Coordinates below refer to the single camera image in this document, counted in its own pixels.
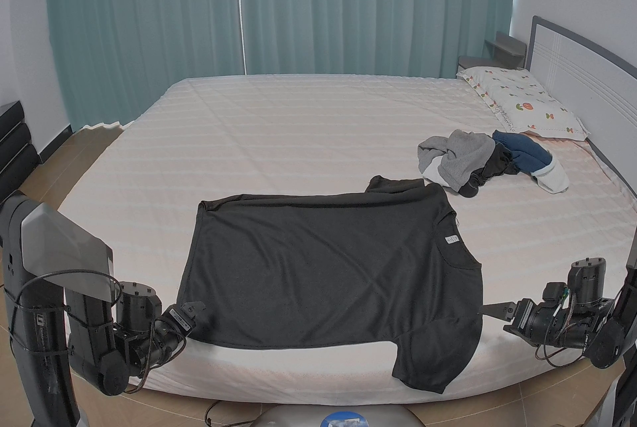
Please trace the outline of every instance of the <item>gray garment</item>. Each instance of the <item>gray garment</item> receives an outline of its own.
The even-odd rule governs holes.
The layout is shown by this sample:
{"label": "gray garment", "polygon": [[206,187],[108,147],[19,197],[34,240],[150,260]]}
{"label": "gray garment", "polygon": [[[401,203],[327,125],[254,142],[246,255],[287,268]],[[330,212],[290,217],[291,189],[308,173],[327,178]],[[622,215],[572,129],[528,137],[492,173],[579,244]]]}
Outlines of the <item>gray garment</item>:
{"label": "gray garment", "polygon": [[422,174],[434,158],[444,155],[438,174],[458,192],[474,170],[484,167],[495,147],[496,141],[487,134],[462,130],[454,130],[449,138],[429,137],[418,145],[418,169]]}

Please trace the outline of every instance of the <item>black t-shirt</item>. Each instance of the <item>black t-shirt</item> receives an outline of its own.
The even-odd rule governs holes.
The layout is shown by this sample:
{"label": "black t-shirt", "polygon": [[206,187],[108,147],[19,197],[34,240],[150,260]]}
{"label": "black t-shirt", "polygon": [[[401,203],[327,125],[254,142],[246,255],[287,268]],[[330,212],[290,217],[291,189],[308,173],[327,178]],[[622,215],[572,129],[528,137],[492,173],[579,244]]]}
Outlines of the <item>black t-shirt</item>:
{"label": "black t-shirt", "polygon": [[442,393],[482,330],[482,274],[438,184],[372,178],[364,193],[238,195],[199,205],[179,302],[191,337],[243,349],[390,340],[392,375]]}

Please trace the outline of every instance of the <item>headboard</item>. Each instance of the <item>headboard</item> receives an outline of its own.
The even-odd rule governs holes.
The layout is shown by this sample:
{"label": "headboard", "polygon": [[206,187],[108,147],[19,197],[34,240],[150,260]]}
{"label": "headboard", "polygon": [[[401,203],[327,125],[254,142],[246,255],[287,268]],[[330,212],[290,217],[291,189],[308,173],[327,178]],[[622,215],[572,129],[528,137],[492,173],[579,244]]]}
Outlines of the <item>headboard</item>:
{"label": "headboard", "polygon": [[600,158],[637,192],[637,68],[535,16],[526,69],[580,118]]}

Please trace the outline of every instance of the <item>white pillow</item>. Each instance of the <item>white pillow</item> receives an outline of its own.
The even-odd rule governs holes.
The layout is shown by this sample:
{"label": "white pillow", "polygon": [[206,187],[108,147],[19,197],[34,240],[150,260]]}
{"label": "white pillow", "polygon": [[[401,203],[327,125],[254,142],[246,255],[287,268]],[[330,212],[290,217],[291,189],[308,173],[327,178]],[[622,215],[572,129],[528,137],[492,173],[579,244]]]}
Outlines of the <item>white pillow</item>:
{"label": "white pillow", "polygon": [[551,97],[527,70],[474,66],[458,72],[510,132],[583,141],[577,116]]}

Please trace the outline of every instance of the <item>blue sticker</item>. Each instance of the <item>blue sticker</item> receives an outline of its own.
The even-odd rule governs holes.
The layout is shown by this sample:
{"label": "blue sticker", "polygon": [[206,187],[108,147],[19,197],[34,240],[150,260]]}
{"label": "blue sticker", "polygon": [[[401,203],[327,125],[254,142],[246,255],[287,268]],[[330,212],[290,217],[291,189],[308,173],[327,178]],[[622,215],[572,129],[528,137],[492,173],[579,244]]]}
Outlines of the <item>blue sticker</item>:
{"label": "blue sticker", "polygon": [[337,411],[328,415],[320,427],[370,427],[362,415],[352,411]]}

